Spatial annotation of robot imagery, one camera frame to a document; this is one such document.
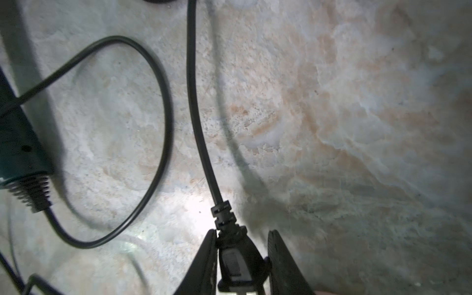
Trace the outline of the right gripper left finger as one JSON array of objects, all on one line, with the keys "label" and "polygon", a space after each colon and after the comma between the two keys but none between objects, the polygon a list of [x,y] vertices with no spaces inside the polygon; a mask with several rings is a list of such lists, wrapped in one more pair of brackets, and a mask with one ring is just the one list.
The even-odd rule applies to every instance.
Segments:
[{"label": "right gripper left finger", "polygon": [[218,265],[216,230],[210,229],[175,295],[215,295]]}]

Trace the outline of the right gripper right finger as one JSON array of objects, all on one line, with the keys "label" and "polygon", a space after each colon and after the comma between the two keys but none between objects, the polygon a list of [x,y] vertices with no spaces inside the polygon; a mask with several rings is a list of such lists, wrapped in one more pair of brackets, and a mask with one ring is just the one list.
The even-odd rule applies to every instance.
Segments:
[{"label": "right gripper right finger", "polygon": [[313,295],[314,292],[278,231],[268,235],[268,255],[271,263],[270,290],[273,295]]}]

